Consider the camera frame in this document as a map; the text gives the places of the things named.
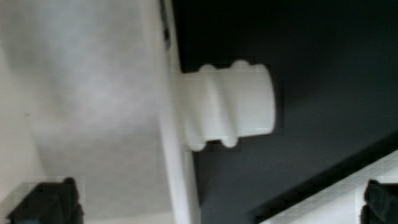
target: edge of white panel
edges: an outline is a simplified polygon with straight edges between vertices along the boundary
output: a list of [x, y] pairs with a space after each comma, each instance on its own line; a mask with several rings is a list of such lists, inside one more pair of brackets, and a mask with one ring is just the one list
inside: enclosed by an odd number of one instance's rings
[[[175, 97], [175, 36], [173, 24], [168, 24], [173, 47], [166, 50], [163, 41], [163, 25], [157, 0], [140, 0], [143, 38], [147, 44], [147, 60], [150, 66], [152, 91], [156, 91], [159, 130], [163, 143], [164, 169], [168, 177], [172, 210], [175, 224], [198, 224], [198, 202], [191, 151], [182, 143], [180, 116]], [[168, 20], [172, 21], [170, 2], [164, 4]]]

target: white plastic fitting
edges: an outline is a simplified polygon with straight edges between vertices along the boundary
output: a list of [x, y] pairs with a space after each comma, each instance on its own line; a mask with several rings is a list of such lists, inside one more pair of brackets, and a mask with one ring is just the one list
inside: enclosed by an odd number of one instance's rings
[[267, 134], [275, 124], [275, 100], [267, 70], [235, 61], [216, 70], [204, 65], [179, 75], [184, 139], [191, 150], [220, 140], [234, 147], [237, 137]]

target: black surface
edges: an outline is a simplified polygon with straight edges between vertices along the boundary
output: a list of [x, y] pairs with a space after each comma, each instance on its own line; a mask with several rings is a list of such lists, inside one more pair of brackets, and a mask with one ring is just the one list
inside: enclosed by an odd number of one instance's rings
[[398, 2], [173, 3], [182, 70], [244, 59], [276, 86], [275, 133], [195, 156], [202, 224], [248, 224], [398, 148]]

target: black background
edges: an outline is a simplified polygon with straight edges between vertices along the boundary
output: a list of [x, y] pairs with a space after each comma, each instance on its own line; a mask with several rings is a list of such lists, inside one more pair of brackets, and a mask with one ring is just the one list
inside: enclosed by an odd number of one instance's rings
[[195, 155], [202, 224], [250, 224], [398, 147], [398, 1], [173, 0], [173, 8], [182, 71], [244, 59], [275, 83], [275, 133]]

